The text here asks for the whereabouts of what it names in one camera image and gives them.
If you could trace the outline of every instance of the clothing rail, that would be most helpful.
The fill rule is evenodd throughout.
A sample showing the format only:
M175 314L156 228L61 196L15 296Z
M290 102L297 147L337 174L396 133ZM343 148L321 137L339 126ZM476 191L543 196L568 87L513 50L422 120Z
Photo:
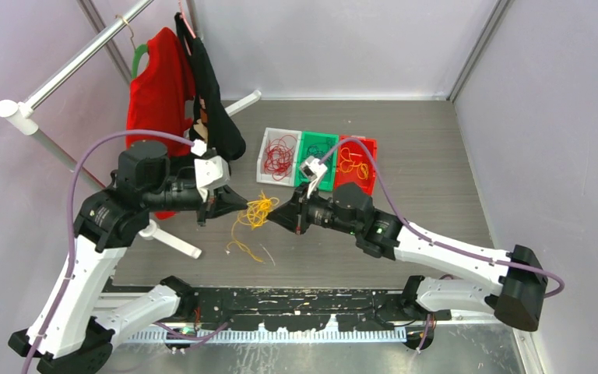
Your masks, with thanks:
M45 150L51 153L63 163L70 171L74 171L76 160L72 158L61 146L44 133L38 124L30 118L35 109L40 106L52 93L54 93L67 79L72 76L79 68L83 66L91 57L93 57L101 48L103 48L120 30L125 27L127 22L136 18L148 5L154 0L141 0L127 11L122 19L116 19L110 26L102 30L95 36L79 53L77 53L68 63L59 69L50 79L40 88L33 92L24 102L16 103L12 100L0 101L0 117L4 118L14 125L22 134L35 139ZM226 108L229 115L243 110L247 106L255 103L261 94L260 91L248 95L241 101ZM93 189L99 191L104 188L104 184L94 175L90 174L85 168L80 171L82 179ZM175 238L173 235L159 229L156 222L150 220L148 228L139 232L145 239L155 238L174 249L184 253L187 256L198 258L201 250L195 246Z

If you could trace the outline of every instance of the red string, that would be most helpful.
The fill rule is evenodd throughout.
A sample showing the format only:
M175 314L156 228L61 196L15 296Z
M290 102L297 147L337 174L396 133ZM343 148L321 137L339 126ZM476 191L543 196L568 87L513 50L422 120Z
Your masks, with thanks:
M275 181L280 181L283 178L290 175L292 171L292 161L294 160L294 146L291 148L287 146L284 138L289 136L294 140L294 144L297 144L297 138L292 135L281 136L279 139L275 139L267 143L265 148L265 173L271 174Z

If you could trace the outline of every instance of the white wall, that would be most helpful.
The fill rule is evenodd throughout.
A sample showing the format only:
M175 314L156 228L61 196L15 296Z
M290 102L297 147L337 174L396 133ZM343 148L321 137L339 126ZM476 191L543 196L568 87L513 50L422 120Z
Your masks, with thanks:
M135 0L94 2L110 22ZM195 3L225 98L408 98L448 96L496 0ZM175 30L177 10L175 0L150 5L132 22L137 45ZM118 46L129 62L128 37Z
M544 304L547 367L598 372L598 2L514 2L456 110L498 244L567 281Z
M75 2L0 2L0 100L23 100L94 36ZM128 87L101 52L33 116L78 157L101 135L125 127ZM103 181L124 142L97 152L89 169ZM10 333L40 312L67 251L65 194L70 173L0 119L0 373L23 360ZM78 199L90 190L82 185Z

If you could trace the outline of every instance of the green hanger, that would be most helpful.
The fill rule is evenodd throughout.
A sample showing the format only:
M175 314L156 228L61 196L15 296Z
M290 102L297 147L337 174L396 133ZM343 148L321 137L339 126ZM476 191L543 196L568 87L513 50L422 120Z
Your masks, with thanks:
M132 61L132 80L139 75L139 62L141 57L148 53L148 44L141 44L134 50L134 61Z

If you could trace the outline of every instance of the gray wooden table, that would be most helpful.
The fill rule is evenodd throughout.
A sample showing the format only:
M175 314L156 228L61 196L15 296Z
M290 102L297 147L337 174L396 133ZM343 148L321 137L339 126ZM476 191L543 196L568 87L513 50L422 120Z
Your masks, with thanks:
M247 199L261 190L281 202L292 188L255 182L265 127L376 138L382 177L403 214L428 230L491 245L455 110L445 101L259 101L234 116L247 152L232 163L230 186ZM375 206L390 211L377 185ZM115 284L157 284L175 275L199 286L402 288L409 275L441 272L412 263L366 256L348 235L311 227L302 236L268 223L239 227L237 238L265 260L235 249L226 252L234 214L199 228L194 213L180 213L160 226L203 250L191 259L159 242L137 238L118 264ZM262 247L273 257L272 261Z

